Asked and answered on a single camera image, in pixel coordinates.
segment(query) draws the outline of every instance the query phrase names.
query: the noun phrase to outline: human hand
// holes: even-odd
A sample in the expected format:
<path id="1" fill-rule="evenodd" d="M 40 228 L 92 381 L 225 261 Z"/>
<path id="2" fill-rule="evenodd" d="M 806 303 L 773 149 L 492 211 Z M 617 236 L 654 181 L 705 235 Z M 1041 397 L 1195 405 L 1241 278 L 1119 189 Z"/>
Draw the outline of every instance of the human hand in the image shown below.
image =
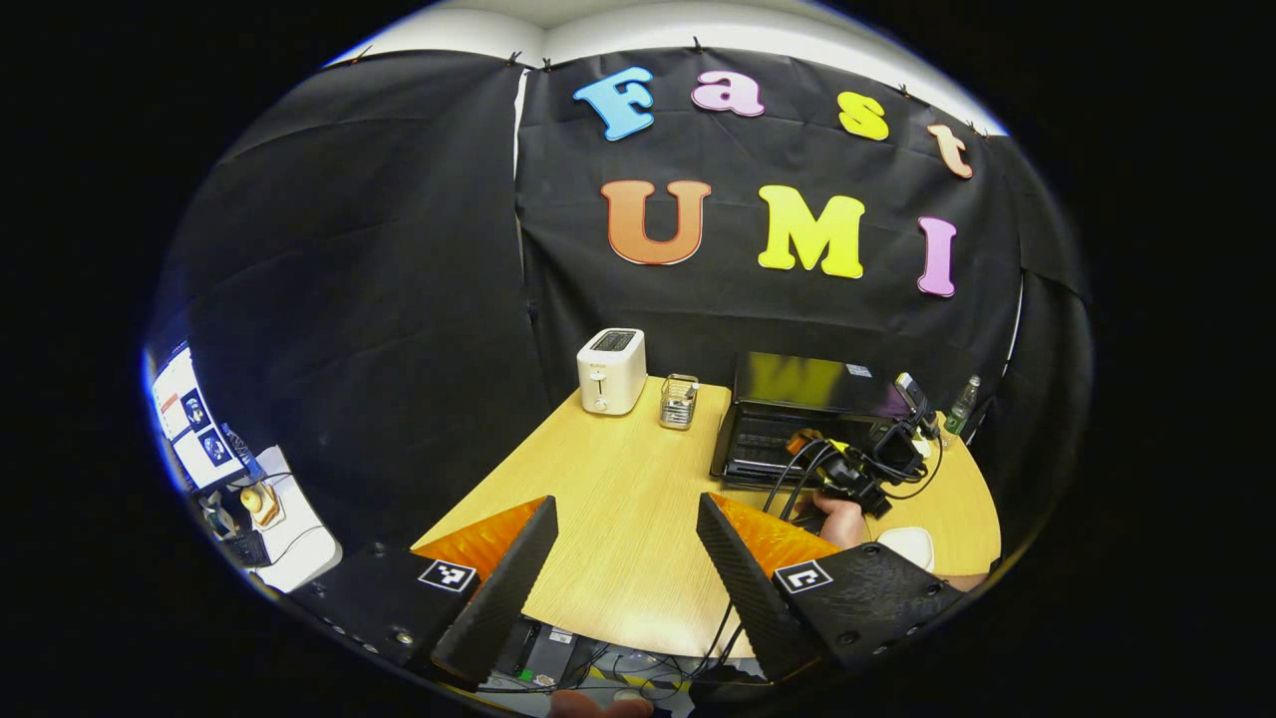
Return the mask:
<path id="1" fill-rule="evenodd" d="M 642 699 L 618 700 L 602 709 L 581 691 L 554 691 L 550 694 L 550 712 L 545 718 L 649 718 L 656 707 Z"/>
<path id="2" fill-rule="evenodd" d="M 833 499 L 817 491 L 812 495 L 812 501 L 820 511 L 828 515 L 823 528 L 819 529 L 819 538 L 841 550 L 855 548 L 863 542 L 868 525 L 864 523 L 864 510 L 854 501 Z"/>

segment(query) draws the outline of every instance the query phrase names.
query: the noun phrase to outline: wooden table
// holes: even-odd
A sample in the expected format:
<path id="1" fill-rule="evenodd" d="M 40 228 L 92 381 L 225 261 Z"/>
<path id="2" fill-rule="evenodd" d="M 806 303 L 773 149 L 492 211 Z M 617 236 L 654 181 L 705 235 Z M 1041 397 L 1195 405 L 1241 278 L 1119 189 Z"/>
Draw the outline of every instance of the wooden table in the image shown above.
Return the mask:
<path id="1" fill-rule="evenodd" d="M 662 381 L 648 377 L 624 417 L 591 414 L 581 407 L 579 392 L 573 394 L 413 548 L 554 495 L 559 538 L 523 612 L 618 645 L 703 656 L 729 598 L 695 536 L 699 496 L 725 494 L 762 509 L 767 492 L 722 491 L 709 477 L 731 392 L 702 385 L 692 427 L 681 432 L 657 422 Z M 926 463 L 933 467 L 934 460 Z M 910 491 L 903 486 L 891 494 Z M 896 527 L 923 527 L 935 543 L 934 573 L 946 576 L 986 573 L 1000 555 L 991 496 L 960 440 L 949 439 L 943 468 L 924 494 L 892 504 L 884 520 L 868 520 L 865 541 Z M 777 500 L 771 511 L 782 505 Z M 720 649 L 736 625 L 732 612 Z M 748 634 L 731 656 L 753 656 Z"/>

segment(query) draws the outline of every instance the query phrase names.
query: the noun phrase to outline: white toaster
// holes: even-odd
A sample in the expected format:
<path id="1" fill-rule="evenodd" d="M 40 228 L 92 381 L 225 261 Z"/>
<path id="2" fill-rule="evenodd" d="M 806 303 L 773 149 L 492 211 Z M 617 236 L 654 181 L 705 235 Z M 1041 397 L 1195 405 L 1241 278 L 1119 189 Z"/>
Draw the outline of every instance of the white toaster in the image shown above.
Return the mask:
<path id="1" fill-rule="evenodd" d="M 628 414 L 647 384 L 642 329 L 602 329 L 575 355 L 581 406 L 595 414 Z"/>

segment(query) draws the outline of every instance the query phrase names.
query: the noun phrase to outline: metal utensil holder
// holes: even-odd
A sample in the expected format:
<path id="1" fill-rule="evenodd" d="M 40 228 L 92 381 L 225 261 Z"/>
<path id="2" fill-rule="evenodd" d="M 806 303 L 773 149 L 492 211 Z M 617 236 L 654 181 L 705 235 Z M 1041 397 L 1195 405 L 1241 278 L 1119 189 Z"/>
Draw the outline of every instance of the metal utensil holder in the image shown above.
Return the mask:
<path id="1" fill-rule="evenodd" d="M 660 388 L 660 426 L 685 431 L 695 414 L 701 381 L 688 375 L 669 375 Z"/>

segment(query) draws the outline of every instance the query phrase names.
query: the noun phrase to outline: monitor screen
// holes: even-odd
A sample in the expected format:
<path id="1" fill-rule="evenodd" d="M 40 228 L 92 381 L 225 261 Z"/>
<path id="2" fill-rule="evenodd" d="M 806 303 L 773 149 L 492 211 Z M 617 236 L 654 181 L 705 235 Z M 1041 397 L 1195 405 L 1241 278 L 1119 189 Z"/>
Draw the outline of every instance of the monitor screen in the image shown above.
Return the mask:
<path id="1" fill-rule="evenodd" d="M 195 381 L 190 346 L 182 342 L 152 385 L 156 414 L 165 439 L 190 476 L 203 490 L 244 471 L 204 403 Z"/>

